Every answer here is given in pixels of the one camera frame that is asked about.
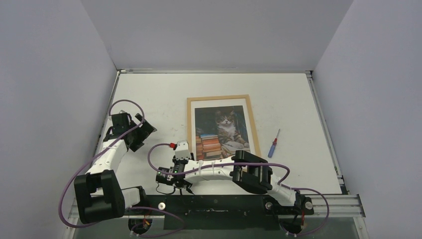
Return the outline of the wooden picture frame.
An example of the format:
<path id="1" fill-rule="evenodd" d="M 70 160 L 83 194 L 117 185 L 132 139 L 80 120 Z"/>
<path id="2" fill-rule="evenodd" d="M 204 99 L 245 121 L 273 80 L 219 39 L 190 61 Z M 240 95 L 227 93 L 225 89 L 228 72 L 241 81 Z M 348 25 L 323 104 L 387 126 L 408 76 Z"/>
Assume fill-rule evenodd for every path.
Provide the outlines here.
<path id="1" fill-rule="evenodd" d="M 188 141 L 197 160 L 261 155 L 249 95 L 187 98 Z"/>

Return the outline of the blue red screwdriver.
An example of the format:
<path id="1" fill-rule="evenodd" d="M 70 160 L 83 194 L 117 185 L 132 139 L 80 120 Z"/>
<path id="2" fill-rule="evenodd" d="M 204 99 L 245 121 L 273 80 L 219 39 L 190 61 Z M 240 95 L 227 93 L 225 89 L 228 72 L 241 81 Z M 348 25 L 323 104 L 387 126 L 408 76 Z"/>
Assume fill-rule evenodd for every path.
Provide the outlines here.
<path id="1" fill-rule="evenodd" d="M 270 147 L 270 149 L 269 149 L 269 152 L 268 152 L 268 154 L 267 154 L 267 157 L 268 157 L 268 158 L 272 158 L 272 157 L 273 157 L 273 154 L 274 154 L 275 148 L 276 148 L 276 146 L 277 146 L 278 137 L 279 137 L 279 135 L 280 135 L 280 132 L 281 132 L 281 129 L 278 129 L 277 134 L 276 134 L 276 137 L 274 138 L 274 140 L 273 140 L 273 142 L 272 142 L 272 145 L 271 145 L 271 147 Z"/>

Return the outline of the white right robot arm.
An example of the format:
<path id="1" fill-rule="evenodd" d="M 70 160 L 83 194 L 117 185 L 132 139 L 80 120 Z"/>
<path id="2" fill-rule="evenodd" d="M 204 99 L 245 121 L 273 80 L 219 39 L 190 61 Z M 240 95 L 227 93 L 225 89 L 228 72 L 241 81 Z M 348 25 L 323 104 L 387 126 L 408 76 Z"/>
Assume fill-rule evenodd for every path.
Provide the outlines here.
<path id="1" fill-rule="evenodd" d="M 238 150 L 234 156 L 210 161 L 173 158 L 174 165 L 156 169 L 156 182 L 175 188 L 190 188 L 203 181 L 231 181 L 254 195 L 268 195 L 268 210 L 278 215 L 312 215 L 310 197 L 298 189 L 283 185 L 290 175 L 289 167 L 270 163 L 247 151 Z"/>

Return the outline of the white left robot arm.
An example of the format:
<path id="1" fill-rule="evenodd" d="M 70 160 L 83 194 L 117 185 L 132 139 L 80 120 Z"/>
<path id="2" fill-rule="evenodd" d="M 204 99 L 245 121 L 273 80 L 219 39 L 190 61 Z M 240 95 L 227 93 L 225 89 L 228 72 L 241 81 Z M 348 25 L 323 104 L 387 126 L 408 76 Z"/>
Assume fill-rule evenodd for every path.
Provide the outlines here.
<path id="1" fill-rule="evenodd" d="M 115 173 L 124 155 L 137 151 L 157 129 L 146 120 L 137 125 L 126 112 L 112 115 L 111 121 L 103 139 L 104 154 L 74 180 L 79 218 L 84 225 L 120 218 L 128 208 L 140 215 L 149 206 L 142 186 L 122 189 Z"/>

